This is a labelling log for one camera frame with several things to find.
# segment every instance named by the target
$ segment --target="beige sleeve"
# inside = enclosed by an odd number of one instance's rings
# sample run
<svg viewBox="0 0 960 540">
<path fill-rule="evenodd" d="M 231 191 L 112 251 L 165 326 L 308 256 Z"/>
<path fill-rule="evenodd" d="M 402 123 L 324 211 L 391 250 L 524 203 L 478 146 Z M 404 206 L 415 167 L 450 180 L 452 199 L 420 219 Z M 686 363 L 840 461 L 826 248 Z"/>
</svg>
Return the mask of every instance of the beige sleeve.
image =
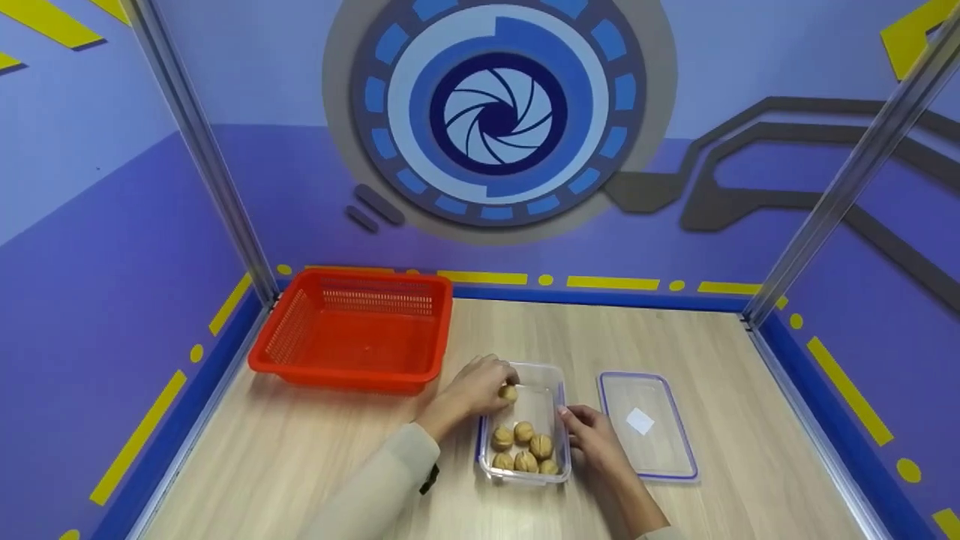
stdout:
<svg viewBox="0 0 960 540">
<path fill-rule="evenodd" d="M 440 447 L 419 424 L 403 426 L 324 502 L 299 539 L 382 538 L 439 456 Z"/>
<path fill-rule="evenodd" d="M 637 540 L 684 540 L 684 536 L 678 530 L 672 527 L 658 528 L 653 532 L 648 532 Z"/>
</svg>

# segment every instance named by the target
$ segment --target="aperture logo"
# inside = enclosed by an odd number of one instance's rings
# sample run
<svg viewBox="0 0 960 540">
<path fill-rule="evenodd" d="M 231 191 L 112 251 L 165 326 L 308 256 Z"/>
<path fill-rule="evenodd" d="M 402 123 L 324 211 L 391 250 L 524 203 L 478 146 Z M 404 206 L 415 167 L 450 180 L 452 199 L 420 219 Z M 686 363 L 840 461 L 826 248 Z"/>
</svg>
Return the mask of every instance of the aperture logo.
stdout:
<svg viewBox="0 0 960 540">
<path fill-rule="evenodd" d="M 529 169 L 557 147 L 566 127 L 566 99 L 543 66 L 491 53 L 461 63 L 440 81 L 430 125 L 458 164 L 508 175 Z"/>
<path fill-rule="evenodd" d="M 634 145 L 645 83 L 612 0 L 395 0 L 350 80 L 383 180 L 479 227 L 536 223 L 592 195 Z"/>
</svg>

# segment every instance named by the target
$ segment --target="left hand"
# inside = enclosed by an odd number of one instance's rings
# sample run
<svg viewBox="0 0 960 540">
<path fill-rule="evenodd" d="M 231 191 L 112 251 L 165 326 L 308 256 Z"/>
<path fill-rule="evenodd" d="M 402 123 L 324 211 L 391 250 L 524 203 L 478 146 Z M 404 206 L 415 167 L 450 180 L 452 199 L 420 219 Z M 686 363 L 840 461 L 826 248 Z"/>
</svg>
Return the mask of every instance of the left hand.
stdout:
<svg viewBox="0 0 960 540">
<path fill-rule="evenodd" d="M 441 393 L 467 416 L 491 414 L 510 404 L 497 395 L 503 383 L 518 384 L 516 369 L 496 355 L 476 356 Z"/>
<path fill-rule="evenodd" d="M 506 408 L 510 402 L 497 395 L 504 382 L 520 382 L 509 363 L 496 355 L 477 356 L 423 410 L 416 422 L 440 442 L 454 426 L 468 417 Z"/>
</svg>

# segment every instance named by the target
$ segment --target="clear plastic container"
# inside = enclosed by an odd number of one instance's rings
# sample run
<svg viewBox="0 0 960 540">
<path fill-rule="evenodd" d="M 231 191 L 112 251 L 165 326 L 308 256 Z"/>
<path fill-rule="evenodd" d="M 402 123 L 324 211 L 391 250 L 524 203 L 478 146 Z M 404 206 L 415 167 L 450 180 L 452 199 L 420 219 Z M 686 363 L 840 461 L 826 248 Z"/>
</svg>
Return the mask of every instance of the clear plastic container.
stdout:
<svg viewBox="0 0 960 540">
<path fill-rule="evenodd" d="M 518 375 L 520 384 L 516 386 L 516 403 L 503 411 L 480 418 L 477 436 L 476 458 L 480 469 L 487 478 L 496 482 L 527 485 L 548 485 L 566 482 L 570 478 L 570 441 L 566 436 L 566 427 L 560 420 L 557 407 L 566 405 L 564 400 L 564 372 L 560 368 L 543 364 L 511 362 Z M 553 459 L 560 469 L 558 475 L 540 475 L 494 469 L 493 456 L 496 450 L 491 447 L 491 434 L 497 426 L 512 430 L 518 422 L 527 421 L 534 425 L 534 432 L 550 435 L 553 439 Z M 510 455 L 516 455 L 525 447 L 514 444 Z"/>
<path fill-rule="evenodd" d="M 608 371 L 597 378 L 597 387 L 600 405 L 639 477 L 696 481 L 697 461 L 666 379 Z"/>
</svg>

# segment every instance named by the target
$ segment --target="yellow stripe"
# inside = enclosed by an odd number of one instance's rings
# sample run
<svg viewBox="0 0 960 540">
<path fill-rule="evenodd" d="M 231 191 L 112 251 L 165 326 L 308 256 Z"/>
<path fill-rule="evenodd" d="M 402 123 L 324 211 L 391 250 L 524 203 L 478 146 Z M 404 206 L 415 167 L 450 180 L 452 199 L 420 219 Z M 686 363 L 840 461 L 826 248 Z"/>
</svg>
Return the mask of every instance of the yellow stripe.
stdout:
<svg viewBox="0 0 960 540">
<path fill-rule="evenodd" d="M 459 283 L 490 283 L 494 285 L 525 285 L 526 274 L 507 274 L 504 272 L 454 272 L 439 270 L 438 276 L 443 276 L 452 282 Z"/>
<path fill-rule="evenodd" d="M 566 286 L 593 289 L 657 290 L 657 288 L 660 287 L 660 280 L 570 276 L 566 279 Z"/>
<path fill-rule="evenodd" d="M 860 419 L 860 423 L 863 424 L 863 427 L 867 429 L 876 443 L 879 446 L 883 446 L 894 440 L 893 433 L 887 429 L 886 425 L 883 424 L 883 421 L 880 420 L 880 417 L 876 415 L 874 408 L 867 403 L 867 400 L 863 397 L 863 394 L 861 394 L 860 390 L 858 390 L 853 384 L 853 381 L 847 377 L 847 374 L 844 373 L 843 368 L 840 367 L 840 364 L 833 359 L 833 355 L 830 354 L 830 351 L 827 350 L 827 347 L 824 347 L 824 344 L 821 343 L 820 338 L 814 337 L 813 339 L 810 339 L 810 341 L 807 342 L 806 347 L 813 357 L 816 358 L 821 369 L 824 370 L 824 373 L 827 374 L 827 377 L 829 377 L 830 381 L 833 382 L 833 385 L 836 386 L 836 389 L 840 392 L 840 395 L 843 396 L 843 399 L 847 401 L 847 405 L 850 406 L 853 414 Z"/>
<path fill-rule="evenodd" d="M 759 283 L 702 282 L 697 287 L 697 292 L 753 295 L 760 292 L 760 285 Z"/>
<path fill-rule="evenodd" d="M 9 69 L 11 67 L 17 67 L 18 65 L 20 65 L 19 60 L 8 54 L 0 53 L 0 71 Z"/>
<path fill-rule="evenodd" d="M 91 501 L 94 501 L 100 506 L 107 503 L 113 490 L 120 484 L 123 476 L 127 474 L 127 470 L 130 469 L 133 461 L 137 455 L 140 454 L 143 445 L 147 444 L 147 439 L 150 438 L 150 435 L 154 432 L 154 429 L 156 429 L 156 426 L 160 423 L 163 415 L 166 414 L 167 409 L 170 408 L 170 404 L 174 402 L 174 399 L 177 397 L 177 394 L 180 393 L 180 389 L 183 388 L 185 383 L 186 375 L 184 375 L 182 371 L 177 370 L 177 373 L 170 378 L 166 387 L 160 392 L 159 397 L 156 398 L 150 410 L 147 411 L 147 415 L 140 421 L 140 425 L 133 431 L 133 435 L 127 439 L 127 444 L 123 445 L 120 454 L 118 454 L 113 460 L 113 463 L 110 464 L 109 469 L 104 473 L 104 477 L 97 483 L 97 487 L 93 488 L 93 493 L 90 494 Z"/>
<path fill-rule="evenodd" d="M 357 272 L 381 272 L 393 274 L 393 268 L 379 268 L 376 266 L 324 266 L 322 264 L 307 264 L 304 268 L 323 268 L 323 270 L 355 270 Z"/>
<path fill-rule="evenodd" d="M 250 286 L 250 283 L 250 274 L 244 274 L 243 278 L 240 279 L 240 283 L 233 287 L 233 292 L 227 297 L 227 301 L 220 306 L 220 310 L 217 311 L 217 314 L 213 316 L 213 320 L 210 321 L 210 333 L 213 335 L 220 333 L 224 324 L 227 323 L 227 319 L 230 318 L 230 314 L 233 313 L 233 309 L 237 307 L 240 299 L 243 298 L 243 294 L 247 292 L 247 287 Z"/>
<path fill-rule="evenodd" d="M 953 510 L 947 508 L 933 514 L 933 521 L 937 522 L 940 530 L 947 536 L 947 540 L 960 540 L 960 519 L 953 513 Z"/>
<path fill-rule="evenodd" d="M 906 77 L 924 53 L 926 33 L 947 20 L 950 11 L 957 5 L 960 5 L 957 0 L 928 0 L 880 32 L 898 81 Z"/>
<path fill-rule="evenodd" d="M 130 18 L 127 17 L 127 12 L 123 11 L 123 6 L 120 5 L 120 0 L 90 0 L 101 10 L 115 16 L 120 22 L 130 26 Z"/>
<path fill-rule="evenodd" d="M 103 40 L 45 0 L 0 0 L 0 13 L 71 49 Z"/>
</svg>

